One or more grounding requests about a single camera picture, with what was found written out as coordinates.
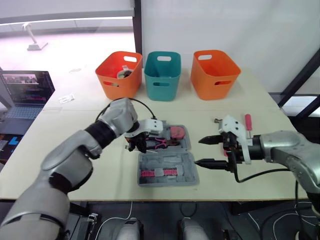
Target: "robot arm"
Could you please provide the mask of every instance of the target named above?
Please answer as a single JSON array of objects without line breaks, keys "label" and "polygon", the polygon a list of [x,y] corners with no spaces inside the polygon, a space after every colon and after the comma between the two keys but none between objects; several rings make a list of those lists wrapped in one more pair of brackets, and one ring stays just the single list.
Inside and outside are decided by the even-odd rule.
[{"label": "robot arm", "polygon": [[246,138],[246,129],[236,119],[226,116],[218,121],[220,135],[207,136],[203,144],[223,143],[228,161],[202,159],[201,167],[223,169],[237,174],[237,164],[264,159],[287,167],[307,192],[313,211],[320,216],[320,145],[309,142],[302,134],[293,131],[276,131]]},{"label": "robot arm", "polygon": [[91,176],[90,159],[99,158],[103,148],[124,133],[132,147],[146,152],[146,132],[158,134],[162,130],[162,122],[156,119],[139,122],[128,98],[113,101],[96,122],[77,131],[46,156],[36,180],[2,222],[0,239],[63,239],[70,207],[67,194]]}]

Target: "laptop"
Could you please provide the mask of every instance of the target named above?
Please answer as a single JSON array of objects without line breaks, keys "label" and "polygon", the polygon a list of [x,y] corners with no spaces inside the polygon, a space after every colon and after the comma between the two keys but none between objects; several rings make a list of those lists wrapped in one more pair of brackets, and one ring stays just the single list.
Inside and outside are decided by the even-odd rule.
[{"label": "laptop", "polygon": [[24,135],[55,91],[50,75],[47,71],[0,71],[0,84],[8,108],[0,120],[0,134]]}]

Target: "laptop screen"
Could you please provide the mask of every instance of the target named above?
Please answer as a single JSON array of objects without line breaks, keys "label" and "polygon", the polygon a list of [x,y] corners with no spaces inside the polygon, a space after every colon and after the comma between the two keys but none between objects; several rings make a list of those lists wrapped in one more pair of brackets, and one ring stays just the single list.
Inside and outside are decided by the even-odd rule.
[{"label": "laptop screen", "polygon": [[44,106],[55,88],[47,71],[0,71],[15,105]]}]

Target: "gray tool case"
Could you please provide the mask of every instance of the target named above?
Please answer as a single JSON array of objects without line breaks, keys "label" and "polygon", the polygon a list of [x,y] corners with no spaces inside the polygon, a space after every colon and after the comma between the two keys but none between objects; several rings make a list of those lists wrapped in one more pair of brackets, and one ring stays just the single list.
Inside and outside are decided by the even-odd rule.
[{"label": "gray tool case", "polygon": [[[170,127],[182,127],[184,138],[180,145],[168,146],[165,149],[151,150],[157,153],[141,153],[138,157],[138,185],[141,187],[191,186],[199,183],[194,156],[188,151],[191,148],[188,131],[183,125],[166,125],[158,138],[171,139]],[[176,170],[177,175],[164,175],[164,170]],[[153,171],[155,176],[142,176],[142,171]]]}]

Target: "plastic basket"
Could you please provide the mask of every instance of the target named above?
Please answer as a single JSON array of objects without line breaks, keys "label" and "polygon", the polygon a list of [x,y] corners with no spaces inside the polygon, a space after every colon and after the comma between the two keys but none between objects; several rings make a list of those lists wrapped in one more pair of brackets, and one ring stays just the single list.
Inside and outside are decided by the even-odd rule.
[{"label": "plastic basket", "polygon": [[[125,78],[117,74],[126,66],[132,73]],[[95,70],[105,95],[111,99],[133,98],[142,82],[142,55],[135,52],[116,51]]]},{"label": "plastic basket", "polygon": [[193,55],[190,79],[199,98],[217,100],[227,96],[240,73],[225,52],[202,50]]},{"label": "plastic basket", "polygon": [[172,51],[149,53],[144,68],[147,96],[154,101],[172,101],[177,94],[180,74],[179,53]]}]

